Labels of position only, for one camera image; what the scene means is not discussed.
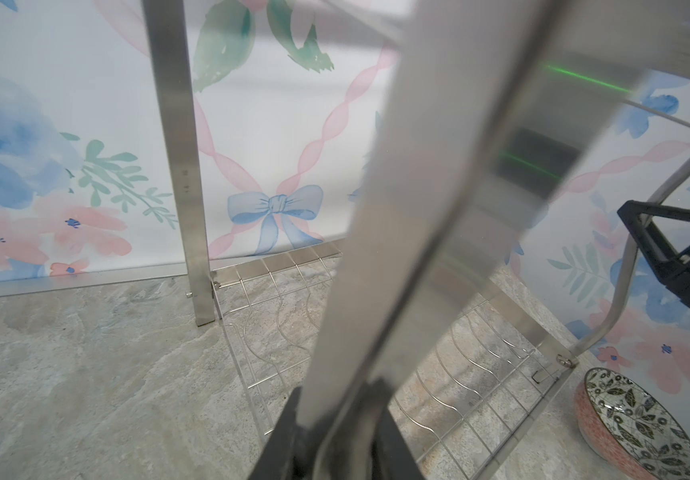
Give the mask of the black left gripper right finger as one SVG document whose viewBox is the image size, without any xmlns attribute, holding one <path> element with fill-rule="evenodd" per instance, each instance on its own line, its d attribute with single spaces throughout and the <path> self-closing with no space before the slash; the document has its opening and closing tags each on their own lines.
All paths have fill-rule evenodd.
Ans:
<svg viewBox="0 0 690 480">
<path fill-rule="evenodd" d="M 376 480 L 424 480 L 411 451 L 388 410 L 390 387 L 384 380 L 374 383 L 379 407 L 374 436 L 374 478 Z"/>
</svg>

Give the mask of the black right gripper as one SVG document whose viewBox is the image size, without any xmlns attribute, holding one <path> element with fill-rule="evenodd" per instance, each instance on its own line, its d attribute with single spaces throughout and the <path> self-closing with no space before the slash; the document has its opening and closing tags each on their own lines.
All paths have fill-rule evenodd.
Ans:
<svg viewBox="0 0 690 480">
<path fill-rule="evenodd" d="M 657 280 L 690 309 L 690 244 L 674 248 L 653 222 L 659 217 L 690 223 L 690 210 L 629 200 L 617 214 Z"/>
</svg>

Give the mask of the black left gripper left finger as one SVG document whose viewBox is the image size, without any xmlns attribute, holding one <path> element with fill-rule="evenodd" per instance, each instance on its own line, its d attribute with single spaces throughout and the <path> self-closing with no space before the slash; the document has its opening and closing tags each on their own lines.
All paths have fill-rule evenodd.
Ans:
<svg viewBox="0 0 690 480">
<path fill-rule="evenodd" d="M 313 420 L 310 388 L 296 387 L 248 479 L 312 479 L 321 443 L 321 419 Z"/>
</svg>

